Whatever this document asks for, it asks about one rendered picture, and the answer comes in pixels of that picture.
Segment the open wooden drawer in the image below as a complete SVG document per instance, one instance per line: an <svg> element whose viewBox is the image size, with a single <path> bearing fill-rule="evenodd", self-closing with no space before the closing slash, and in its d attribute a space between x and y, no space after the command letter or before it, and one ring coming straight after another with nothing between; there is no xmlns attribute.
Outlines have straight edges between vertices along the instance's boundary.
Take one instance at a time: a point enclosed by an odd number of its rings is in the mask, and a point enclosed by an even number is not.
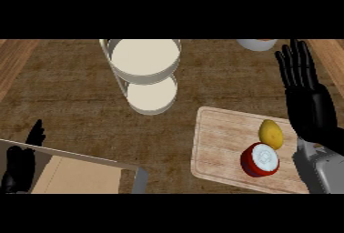
<svg viewBox="0 0 344 233"><path fill-rule="evenodd" d="M123 170L135 172L129 193L144 192L147 173L140 167L4 139L0 139L0 178L7 167L5 152L11 146L35 150L36 168L30 194L117 194Z"/></svg>

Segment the yellow lemon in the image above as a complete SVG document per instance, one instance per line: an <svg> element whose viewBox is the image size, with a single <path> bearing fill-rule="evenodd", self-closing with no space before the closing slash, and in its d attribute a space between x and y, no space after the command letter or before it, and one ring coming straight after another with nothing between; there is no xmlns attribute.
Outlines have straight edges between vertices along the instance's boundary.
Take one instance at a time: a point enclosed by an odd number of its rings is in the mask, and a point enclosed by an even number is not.
<svg viewBox="0 0 344 233"><path fill-rule="evenodd" d="M258 130L259 141L272 149L283 145L283 134L278 125L269 119L264 119Z"/></svg>

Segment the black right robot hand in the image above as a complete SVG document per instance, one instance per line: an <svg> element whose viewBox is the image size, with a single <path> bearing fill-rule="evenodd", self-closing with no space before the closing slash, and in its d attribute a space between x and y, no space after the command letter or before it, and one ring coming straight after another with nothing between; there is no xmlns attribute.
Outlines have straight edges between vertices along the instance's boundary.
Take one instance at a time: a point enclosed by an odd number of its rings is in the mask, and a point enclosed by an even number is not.
<svg viewBox="0 0 344 233"><path fill-rule="evenodd" d="M306 43L296 39L275 51L286 108L299 138L344 153L344 128L336 125L336 111L326 86L318 82Z"/></svg>

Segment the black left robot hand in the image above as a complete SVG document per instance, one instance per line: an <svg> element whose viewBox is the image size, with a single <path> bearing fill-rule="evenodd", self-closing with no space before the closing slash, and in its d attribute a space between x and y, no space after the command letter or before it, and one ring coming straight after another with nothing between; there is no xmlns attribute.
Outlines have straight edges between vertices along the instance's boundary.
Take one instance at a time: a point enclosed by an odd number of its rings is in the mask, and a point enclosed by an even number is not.
<svg viewBox="0 0 344 233"><path fill-rule="evenodd" d="M32 126L24 144L41 147L45 139L41 119ZM1 178L0 194L27 192L35 174L35 150L11 146L7 149L7 170Z"/></svg>

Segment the pale wooden cutting board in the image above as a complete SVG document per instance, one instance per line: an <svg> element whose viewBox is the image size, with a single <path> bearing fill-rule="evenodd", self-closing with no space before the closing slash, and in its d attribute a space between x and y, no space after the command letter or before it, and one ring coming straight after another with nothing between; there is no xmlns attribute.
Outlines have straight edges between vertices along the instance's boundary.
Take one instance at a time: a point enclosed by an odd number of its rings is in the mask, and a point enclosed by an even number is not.
<svg viewBox="0 0 344 233"><path fill-rule="evenodd" d="M250 177L240 167L240 154L259 141L264 119L275 122L283 133L283 145L275 151L280 166L274 175ZM197 110L190 158L190 172L197 178L243 187L264 193L306 194L292 163L296 135L289 120L209 106Z"/></svg>

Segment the white round bowl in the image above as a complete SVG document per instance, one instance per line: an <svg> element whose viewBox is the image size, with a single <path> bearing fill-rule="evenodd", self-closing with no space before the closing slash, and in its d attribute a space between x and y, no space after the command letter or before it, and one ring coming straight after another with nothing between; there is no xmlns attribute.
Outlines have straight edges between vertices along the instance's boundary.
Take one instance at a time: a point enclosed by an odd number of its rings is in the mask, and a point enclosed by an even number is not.
<svg viewBox="0 0 344 233"><path fill-rule="evenodd" d="M261 52L271 49L275 44L275 39L237 39L235 42L244 49Z"/></svg>

